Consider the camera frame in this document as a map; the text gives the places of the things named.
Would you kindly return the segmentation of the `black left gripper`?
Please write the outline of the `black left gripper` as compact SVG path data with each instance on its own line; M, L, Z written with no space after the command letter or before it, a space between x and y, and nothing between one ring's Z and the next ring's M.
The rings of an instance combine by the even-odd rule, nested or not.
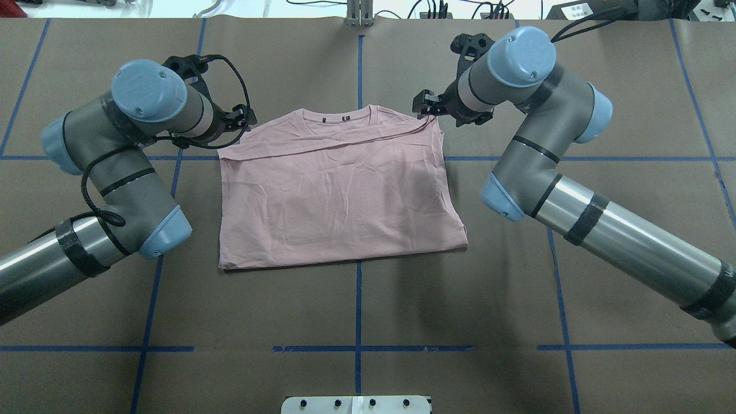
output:
M236 105L226 111L208 100L212 112L212 121L204 133L204 143L210 144L219 139L224 133L247 133L252 126L257 125L258 119L254 110L247 105Z

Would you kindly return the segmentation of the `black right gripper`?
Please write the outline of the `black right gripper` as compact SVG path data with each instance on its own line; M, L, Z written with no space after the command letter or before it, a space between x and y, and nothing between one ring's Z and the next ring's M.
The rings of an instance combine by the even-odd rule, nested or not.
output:
M458 81L455 80L440 95L428 89L418 92L412 100L412 113L416 117L449 115L455 118L455 126L460 128L463 125L485 124L493 118L494 108L481 112L470 109L461 100Z

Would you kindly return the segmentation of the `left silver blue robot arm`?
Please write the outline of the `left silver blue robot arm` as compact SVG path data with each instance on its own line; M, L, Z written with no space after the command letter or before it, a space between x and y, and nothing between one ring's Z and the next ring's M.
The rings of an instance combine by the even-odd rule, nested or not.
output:
M217 150L224 133L242 136L257 120L244 103L222 110L203 74L223 55L137 59L114 74L109 91L47 126L45 154L80 177L87 211L66 218L2 258L2 323L94 278L132 254L155 259L192 228L144 149L170 141Z

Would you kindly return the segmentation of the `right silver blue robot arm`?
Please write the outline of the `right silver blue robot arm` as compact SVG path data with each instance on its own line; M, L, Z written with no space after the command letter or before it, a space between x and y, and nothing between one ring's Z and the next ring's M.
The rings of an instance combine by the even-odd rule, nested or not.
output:
M524 119L480 197L497 214L530 217L707 323L734 347L734 265L681 238L734 227L702 119L684 104L689 86L668 29L642 24L550 36L518 26L492 39L459 34L457 75L441 94L422 91L413 112L483 125L513 105Z

